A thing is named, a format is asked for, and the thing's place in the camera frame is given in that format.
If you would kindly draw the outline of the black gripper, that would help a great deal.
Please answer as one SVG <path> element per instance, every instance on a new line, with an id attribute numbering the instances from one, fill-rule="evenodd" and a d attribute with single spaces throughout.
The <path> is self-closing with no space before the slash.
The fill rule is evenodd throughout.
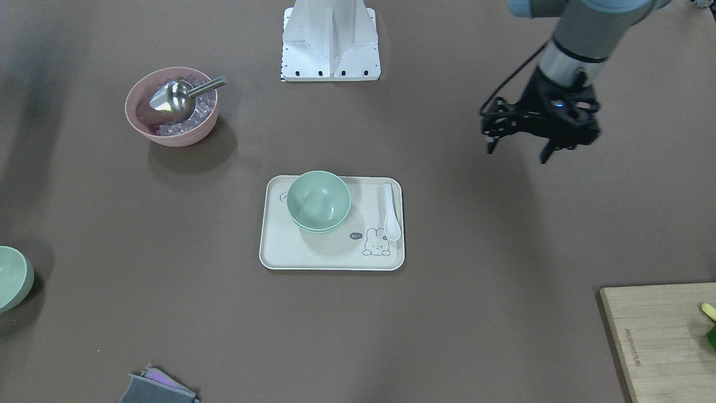
<path id="1" fill-rule="evenodd" d="M 541 164 L 560 147 L 590 145 L 601 132 L 596 119 L 600 103 L 593 85 L 563 87 L 539 67 L 530 76 L 517 108 L 517 129 L 548 140 L 540 151 Z"/>

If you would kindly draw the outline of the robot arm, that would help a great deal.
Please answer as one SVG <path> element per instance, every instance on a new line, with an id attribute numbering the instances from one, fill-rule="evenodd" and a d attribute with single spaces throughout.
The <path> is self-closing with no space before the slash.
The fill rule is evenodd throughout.
<path id="1" fill-rule="evenodd" d="M 547 139 L 540 163 L 599 137 L 594 82 L 629 28 L 665 1 L 509 1 L 515 16 L 555 17 L 557 27 L 517 102 L 520 129 Z"/>

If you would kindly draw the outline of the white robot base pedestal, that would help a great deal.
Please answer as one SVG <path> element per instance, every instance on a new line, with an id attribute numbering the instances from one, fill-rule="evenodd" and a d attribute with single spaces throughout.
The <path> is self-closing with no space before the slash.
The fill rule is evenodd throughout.
<path id="1" fill-rule="evenodd" d="M 296 1 L 283 14 L 281 80 L 358 82 L 381 76 L 378 26 L 363 1 Z"/>

